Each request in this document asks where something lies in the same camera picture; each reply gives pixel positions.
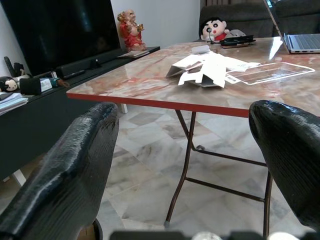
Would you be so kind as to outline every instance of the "black tv cabinet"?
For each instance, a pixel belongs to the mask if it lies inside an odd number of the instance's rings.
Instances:
[[[160,50],[160,47],[149,47],[148,50],[153,53]],[[66,92],[69,89],[134,60],[115,59],[97,69],[87,70],[67,80],[70,87],[45,91],[30,98],[26,105],[0,116],[0,181],[46,153],[76,117],[96,104],[67,98]]]

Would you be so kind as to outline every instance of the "television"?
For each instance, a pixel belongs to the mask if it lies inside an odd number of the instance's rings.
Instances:
[[[107,62],[123,53],[111,0],[0,2],[34,76],[95,56]]]

